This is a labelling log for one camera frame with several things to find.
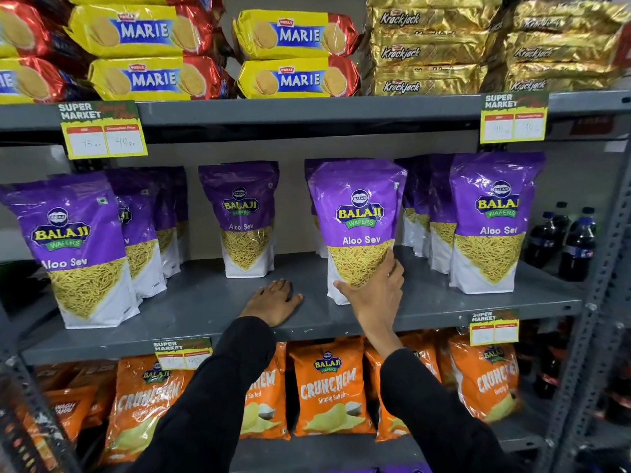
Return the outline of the person's right hand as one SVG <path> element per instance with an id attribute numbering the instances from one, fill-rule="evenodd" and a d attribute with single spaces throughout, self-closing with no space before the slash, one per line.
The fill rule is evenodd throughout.
<path id="1" fill-rule="evenodd" d="M 373 275 L 363 285 L 365 300 L 350 303 L 351 308 L 373 346 L 394 334 L 393 324 L 403 296 L 404 268 L 389 249 Z"/>

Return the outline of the person's left hand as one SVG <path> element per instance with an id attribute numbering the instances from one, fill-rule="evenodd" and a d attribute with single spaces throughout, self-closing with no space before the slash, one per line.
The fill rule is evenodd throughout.
<path id="1" fill-rule="evenodd" d="M 294 294 L 289 280 L 274 280 L 252 295 L 238 317 L 256 317 L 269 327 L 280 326 L 293 314 L 283 315 L 283 304 Z"/>

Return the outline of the purple snack packet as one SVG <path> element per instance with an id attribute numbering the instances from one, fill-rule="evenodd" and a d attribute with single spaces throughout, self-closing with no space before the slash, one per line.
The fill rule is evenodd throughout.
<path id="1" fill-rule="evenodd" d="M 308 186 L 328 251 L 327 295 L 348 305 L 335 286 L 363 286 L 393 249 L 408 171 L 387 159 L 323 162 Z"/>

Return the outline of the person's left forearm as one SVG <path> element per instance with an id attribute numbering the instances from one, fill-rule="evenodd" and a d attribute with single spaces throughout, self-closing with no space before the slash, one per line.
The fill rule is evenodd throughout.
<path id="1" fill-rule="evenodd" d="M 233 320 L 127 473 L 228 473 L 247 391 L 275 351 L 275 336 L 264 320 Z"/>

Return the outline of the person's right forearm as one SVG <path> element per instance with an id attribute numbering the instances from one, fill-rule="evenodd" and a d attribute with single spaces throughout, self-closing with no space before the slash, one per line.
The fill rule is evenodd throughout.
<path id="1" fill-rule="evenodd" d="M 433 473 L 527 473 L 390 328 L 365 334 L 384 360 L 384 407 L 406 425 Z"/>

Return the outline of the row of orange chip bags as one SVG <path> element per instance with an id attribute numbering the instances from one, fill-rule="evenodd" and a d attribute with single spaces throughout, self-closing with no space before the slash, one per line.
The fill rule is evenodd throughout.
<path id="1" fill-rule="evenodd" d="M 519 367 L 513 344 L 471 346 L 462 335 L 435 347 L 423 334 L 401 340 L 439 382 L 459 390 L 460 401 L 473 417 L 499 421 L 517 408 Z M 116 399 L 103 462 L 134 460 L 149 445 L 165 407 L 148 409 L 156 390 L 131 392 L 136 379 L 157 380 L 160 363 L 139 376 L 140 358 L 119 363 Z M 383 358 L 358 337 L 303 346 L 288 354 L 285 342 L 248 388 L 240 439 L 289 440 L 332 434 L 376 434 L 383 442 L 409 435 L 410 429 L 384 406 L 381 388 Z"/>

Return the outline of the grey metal shelf rack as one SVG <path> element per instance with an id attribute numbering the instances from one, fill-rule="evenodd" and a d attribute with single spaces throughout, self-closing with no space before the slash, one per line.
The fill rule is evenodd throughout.
<path id="1" fill-rule="evenodd" d="M 584 452 L 611 450 L 631 439 L 603 440 L 602 420 L 595 415 L 604 397 L 619 351 L 631 330 L 631 136 L 615 184 L 607 217 L 597 235 L 580 320 L 572 330 L 570 357 L 564 367 L 563 387 L 570 396 L 561 406 L 567 413 L 557 435 L 549 473 L 573 473 Z"/>
<path id="2" fill-rule="evenodd" d="M 83 473 L 97 464 L 105 433 L 84 441 L 78 457 L 33 377 L 30 366 L 116 359 L 154 353 L 158 342 L 209 338 L 215 345 L 226 326 L 259 286 L 274 278 L 292 281 L 305 296 L 302 306 L 276 329 L 281 342 L 330 341 L 361 330 L 349 306 L 327 297 L 327 264 L 315 253 L 305 158 L 402 158 L 481 148 L 485 95 L 353 96 L 282 100 L 157 101 L 137 104 L 148 156 L 70 161 L 60 126 L 70 104 L 0 105 L 0 183 L 45 178 L 59 171 L 94 171 L 110 166 L 187 168 L 191 259 L 167 282 L 167 290 L 144 300 L 140 314 L 115 328 L 67 330 L 49 287 L 33 296 L 6 280 L 20 309 L 0 304 L 0 423 L 16 421 L 22 405 L 35 414 L 63 471 Z M 540 270 L 520 263 L 512 293 L 467 295 L 449 278 L 430 270 L 410 248 L 397 247 L 405 267 L 405 292 L 394 327 L 398 332 L 468 326 L 481 313 L 525 320 L 576 317 L 562 384 L 553 400 L 541 400 L 529 380 L 523 406 L 492 429 L 507 452 L 537 451 L 534 472 L 572 468 L 571 451 L 583 433 L 570 424 L 581 369 L 598 355 L 596 324 L 601 307 L 616 313 L 616 280 L 624 282 L 631 239 L 631 91 L 551 93 L 546 139 L 485 146 L 515 156 L 543 151 L 531 211 L 541 214 L 564 200 L 577 215 L 595 200 L 599 219 L 595 260 L 588 280 L 556 277 L 555 257 Z M 220 255 L 217 220 L 198 178 L 199 165 L 277 160 L 275 270 L 265 278 L 228 279 Z M 608 290 L 611 300 L 608 301 Z"/>

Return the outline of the yellow shelf price tag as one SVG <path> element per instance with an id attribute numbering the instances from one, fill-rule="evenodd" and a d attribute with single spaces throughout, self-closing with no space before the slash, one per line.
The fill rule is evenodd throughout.
<path id="1" fill-rule="evenodd" d="M 547 132 L 548 100 L 546 91 L 484 94 L 480 144 L 543 141 Z"/>
<path id="2" fill-rule="evenodd" d="M 481 311 L 471 315 L 469 343 L 472 346 L 516 343 L 519 341 L 517 309 Z"/>
<path id="3" fill-rule="evenodd" d="M 153 347 L 163 371 L 196 370 L 213 354 L 208 337 L 155 341 Z"/>
<path id="4" fill-rule="evenodd" d="M 61 102 L 57 108 L 70 160 L 148 155 L 135 101 Z"/>

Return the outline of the dark cola bottle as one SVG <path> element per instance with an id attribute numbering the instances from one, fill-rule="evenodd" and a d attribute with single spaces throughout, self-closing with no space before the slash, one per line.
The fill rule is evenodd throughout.
<path id="1" fill-rule="evenodd" d="M 558 268 L 561 279 L 582 282 L 588 277 L 596 248 L 594 228 L 595 221 L 591 215 L 582 216 L 570 228 Z"/>
<path id="2" fill-rule="evenodd" d="M 556 252 L 562 249 L 571 223 L 566 211 L 567 202 L 558 201 L 555 206 L 555 216 L 553 217 L 553 225 L 555 227 L 553 248 Z"/>
<path id="3" fill-rule="evenodd" d="M 523 261 L 538 269 L 544 268 L 555 253 L 558 226 L 555 213 L 545 211 L 542 222 L 530 231 L 523 255 Z"/>
<path id="4" fill-rule="evenodd" d="M 580 227 L 581 221 L 583 219 L 589 220 L 590 229 L 592 233 L 596 235 L 597 227 L 595 221 L 595 208 L 589 206 L 585 206 L 582 208 L 580 216 L 574 222 L 572 222 L 570 232 L 577 230 Z"/>
<path id="5" fill-rule="evenodd" d="M 566 335 L 549 334 L 540 350 L 540 367 L 533 389 L 539 398 L 552 399 L 560 384 L 561 370 L 567 356 Z"/>

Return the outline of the dark orange snack bag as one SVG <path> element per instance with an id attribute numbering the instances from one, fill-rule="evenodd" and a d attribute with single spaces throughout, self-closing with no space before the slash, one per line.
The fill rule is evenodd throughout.
<path id="1" fill-rule="evenodd" d="M 68 384 L 69 389 L 89 385 L 97 388 L 90 412 L 82 423 L 82 429 L 98 427 L 108 419 L 115 398 L 117 365 L 117 361 L 111 360 L 85 364 Z"/>
<path id="2" fill-rule="evenodd" d="M 44 394 L 68 439 L 75 444 L 83 421 L 90 414 L 97 387 L 87 385 L 72 389 L 49 390 Z"/>

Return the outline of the row of purple packets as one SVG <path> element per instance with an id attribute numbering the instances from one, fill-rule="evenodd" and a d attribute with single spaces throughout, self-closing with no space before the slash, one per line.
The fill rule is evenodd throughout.
<path id="1" fill-rule="evenodd" d="M 216 166 L 200 166 L 201 174 L 218 171 L 219 187 L 231 180 L 225 174 L 236 174 L 235 188 L 228 189 L 228 210 L 220 202 L 222 212 L 229 221 L 240 217 L 236 205 L 246 204 L 250 214 L 266 214 L 274 205 L 275 185 L 280 170 L 272 161 L 255 161 Z M 154 212 L 164 218 L 172 214 L 172 208 L 158 207 L 158 184 L 145 172 L 129 169 L 63 174 L 48 180 L 0 185 L 0 202 L 17 217 L 25 243 L 35 260 L 51 281 L 52 292 L 58 304 L 65 329 L 114 328 L 122 322 L 144 315 L 169 312 L 182 326 L 186 321 L 203 315 L 214 325 L 227 325 L 228 314 L 236 314 L 243 306 L 250 290 L 259 286 L 254 279 L 264 279 L 274 270 L 272 220 L 262 230 L 264 245 L 253 259 L 251 271 L 262 262 L 263 275 L 254 277 L 222 277 L 218 263 L 194 261 L 185 265 L 183 277 L 177 278 L 175 290 L 169 292 L 167 275 L 162 261 L 180 268 L 175 225 L 158 234 Z M 307 254 L 285 255 L 280 259 L 279 273 L 296 274 L 297 287 L 304 287 L 307 298 L 305 309 L 313 312 L 316 307 L 350 312 L 350 307 L 337 306 L 325 295 L 327 262 L 308 260 Z M 429 270 L 414 263 L 410 255 L 401 259 L 406 268 L 406 284 L 403 285 L 403 313 L 419 316 L 430 312 L 442 302 L 451 302 L 454 311 L 458 302 L 473 310 L 491 307 L 489 301 L 461 301 L 464 294 L 456 294 L 456 300 L 444 300 L 455 293 L 446 281 L 430 279 Z"/>

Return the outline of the stack of gold biscuit packets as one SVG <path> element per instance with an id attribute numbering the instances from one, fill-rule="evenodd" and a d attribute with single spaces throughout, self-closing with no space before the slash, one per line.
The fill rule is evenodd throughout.
<path id="1" fill-rule="evenodd" d="M 367 94 L 609 89 L 622 76 L 631 2 L 367 0 L 366 28 Z"/>

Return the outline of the stack of yellow biscuit packets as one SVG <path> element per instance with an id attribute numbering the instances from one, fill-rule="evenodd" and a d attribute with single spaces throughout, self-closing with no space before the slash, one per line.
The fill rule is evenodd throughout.
<path id="1" fill-rule="evenodd" d="M 342 14 L 222 0 L 0 0 L 0 105 L 343 98 L 360 40 Z"/>

